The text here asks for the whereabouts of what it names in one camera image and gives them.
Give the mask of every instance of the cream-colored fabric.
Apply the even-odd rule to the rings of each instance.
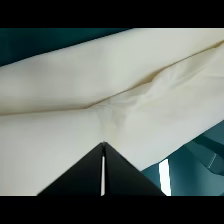
[[[86,108],[224,39],[224,29],[133,29],[0,68],[0,114]]]
[[[0,195],[35,195],[100,141],[138,169],[224,119],[224,45],[88,109],[0,116]]]

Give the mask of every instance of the white fabric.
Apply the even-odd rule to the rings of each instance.
[[[36,195],[100,141],[138,169],[224,119],[224,45],[88,109],[0,117],[0,195]]]
[[[0,114],[86,108],[223,40],[224,29],[133,29],[0,68]]]

